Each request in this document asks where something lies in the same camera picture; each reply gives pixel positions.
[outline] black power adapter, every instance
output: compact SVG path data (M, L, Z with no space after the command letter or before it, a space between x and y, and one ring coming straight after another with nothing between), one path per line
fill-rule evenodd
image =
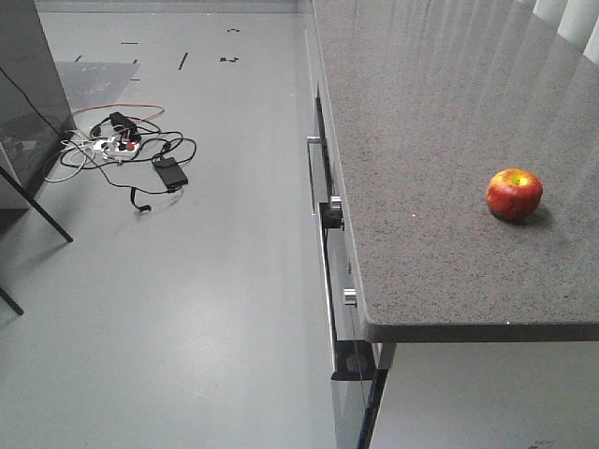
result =
M158 159L153 166L169 192L175 192L189 182L174 157Z

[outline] red apple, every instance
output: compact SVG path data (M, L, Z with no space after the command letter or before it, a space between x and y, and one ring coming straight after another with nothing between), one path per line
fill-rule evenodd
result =
M542 194L543 184L533 173L508 168L491 178L487 187L487 204L498 217L518 222L534 212Z

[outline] gray granite countertop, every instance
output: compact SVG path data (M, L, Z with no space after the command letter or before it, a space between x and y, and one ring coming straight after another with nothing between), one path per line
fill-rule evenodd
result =
M599 68L517 1L314 10L366 339L599 340ZM508 167L525 224L485 201Z

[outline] silver knob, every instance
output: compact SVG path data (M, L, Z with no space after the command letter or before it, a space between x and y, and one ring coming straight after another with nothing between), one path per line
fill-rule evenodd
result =
M358 297L356 296L355 288L345 288L343 290L343 304L344 306L358 306Z
M341 210L341 197L332 196L329 200L329 206L333 210Z

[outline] white cable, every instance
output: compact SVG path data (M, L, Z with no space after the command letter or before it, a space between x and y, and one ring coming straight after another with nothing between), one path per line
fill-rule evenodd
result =
M79 164L79 166L77 168L75 168L75 171L73 173L71 173L70 175L58 179L58 180L51 180L50 178L48 178L47 176L44 177L44 181L49 182L49 183L58 183L58 182L64 182L64 181L68 181L72 178L75 178L77 175L80 174L80 172L85 168L85 166L94 160L95 158L95 153L94 151L89 147L89 145L93 145L94 143L89 141L89 140L63 140L61 142L64 145L67 145L69 143L72 143L73 145L71 145L70 147L64 147L61 151L60 151L60 155L62 156L63 154L66 154L68 152L72 152L73 150L75 150L75 152L73 154L71 154L68 158L68 162L69 164L72 164L72 160L73 160L73 156L75 154L82 154L83 155L83 161Z

